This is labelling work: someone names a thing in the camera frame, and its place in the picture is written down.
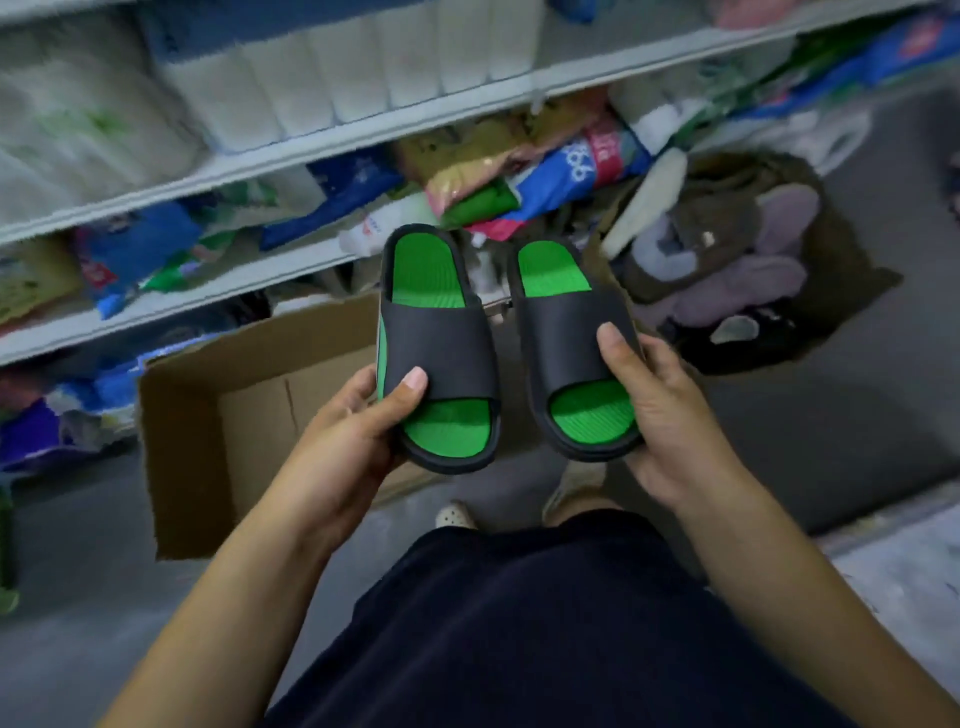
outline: right hand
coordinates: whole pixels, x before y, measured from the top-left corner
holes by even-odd
[[[675,513],[711,489],[753,481],[707,400],[666,342],[639,335],[644,364],[613,324],[597,330],[604,361],[626,388],[646,447],[626,458],[640,485]]]

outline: black slide sandal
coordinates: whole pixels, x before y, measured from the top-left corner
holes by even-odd
[[[487,314],[453,239],[429,225],[397,229],[383,251],[377,392],[416,366],[429,377],[423,403],[397,428],[407,457],[447,475],[493,461],[500,384]]]
[[[643,438],[630,397],[596,341],[597,329],[609,321],[642,356],[620,293],[584,272],[576,248],[555,240],[516,248],[509,276],[530,406],[547,441],[581,462],[636,449]]]

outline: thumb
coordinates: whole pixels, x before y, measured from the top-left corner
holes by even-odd
[[[630,348],[619,328],[606,323],[597,329],[597,344],[610,371],[630,395],[634,408],[639,409],[662,396],[663,384]]]
[[[370,437],[379,437],[409,417],[426,392],[426,372],[414,367],[396,389],[377,404],[368,407],[357,417],[364,432]]]

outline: packaged tissue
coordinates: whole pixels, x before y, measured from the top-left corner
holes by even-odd
[[[0,34],[0,222],[178,179],[204,153],[119,15]]]

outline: hand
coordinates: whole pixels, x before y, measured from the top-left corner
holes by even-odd
[[[630,395],[646,440],[626,458],[640,485],[676,513],[710,489],[753,481],[680,358],[654,336],[639,341],[649,368],[613,324],[597,330],[600,353]]]
[[[426,385],[426,372],[416,367],[388,397],[368,406],[376,367],[357,372],[314,416],[262,507],[283,514],[323,555],[332,554],[370,510],[384,478],[401,464],[390,449],[390,430],[417,408]]]

